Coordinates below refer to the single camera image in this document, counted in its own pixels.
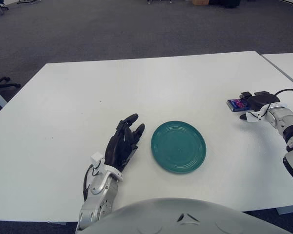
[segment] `black wire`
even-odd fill
[[[284,91],[293,91],[293,89],[283,89],[283,90],[280,90],[278,92],[276,92],[274,95],[277,96],[278,94],[284,92]]]
[[[90,171],[90,169],[93,167],[93,165],[91,164],[89,166],[89,168],[86,171],[86,174],[84,175],[84,190],[83,190],[83,195],[84,195],[84,201],[87,200],[88,197],[88,188],[87,188],[87,176],[88,176],[88,172]]]
[[[272,104],[272,102],[271,103],[269,103],[269,106],[267,107],[267,109],[266,109],[266,111],[265,111],[265,113],[262,115],[262,117],[264,117],[265,116],[265,114],[267,114],[267,112],[268,112],[268,109],[269,109],[269,107],[270,107],[270,105]]]

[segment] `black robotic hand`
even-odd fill
[[[137,118],[138,114],[133,114],[119,122],[116,133],[109,140],[105,151],[105,164],[116,168],[120,172],[123,171],[137,150],[137,143],[145,129],[145,125],[141,124],[134,132],[130,130],[129,127]]]

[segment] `teal plate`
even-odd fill
[[[151,140],[156,161],[166,170],[189,173],[203,163],[206,145],[202,135],[190,124],[170,121],[159,126]]]

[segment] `white table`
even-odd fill
[[[275,68],[293,81],[293,53],[262,55]]]
[[[293,88],[256,52],[46,64],[0,111],[0,220],[77,221],[90,156],[104,154],[119,120],[145,123],[123,171],[114,208],[156,197],[187,197],[237,210],[293,205],[285,142],[268,123],[247,123],[227,99]],[[279,95],[293,110],[293,92]],[[197,128],[204,163],[186,175],[151,153],[170,120]]]

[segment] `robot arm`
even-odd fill
[[[246,112],[241,119],[248,122],[267,121],[278,130],[287,144],[288,153],[283,158],[283,163],[293,177],[293,112],[280,103],[276,95],[268,92],[258,92],[252,96],[249,92],[242,93],[241,99],[247,101],[255,111]]]
[[[145,125],[141,124],[131,132],[130,126],[138,118],[133,114],[121,120],[116,133],[110,139],[105,157],[100,153],[91,156],[84,180],[84,204],[79,213],[76,233],[89,227],[112,212],[112,205],[118,191],[118,183],[123,180],[122,171],[137,150]],[[87,186],[87,178],[92,179]]]

